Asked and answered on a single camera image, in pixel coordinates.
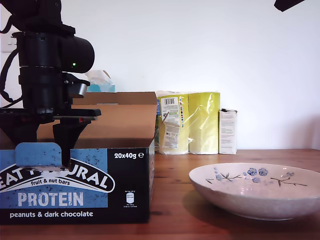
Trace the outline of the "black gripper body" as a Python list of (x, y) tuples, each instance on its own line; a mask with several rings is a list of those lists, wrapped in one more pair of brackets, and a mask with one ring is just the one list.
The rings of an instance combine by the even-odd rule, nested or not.
[(52, 123), (60, 119), (95, 121), (100, 109), (72, 108), (74, 98), (83, 98), (90, 82), (53, 68), (23, 67), (18, 78), (23, 108), (0, 109), (1, 123)]

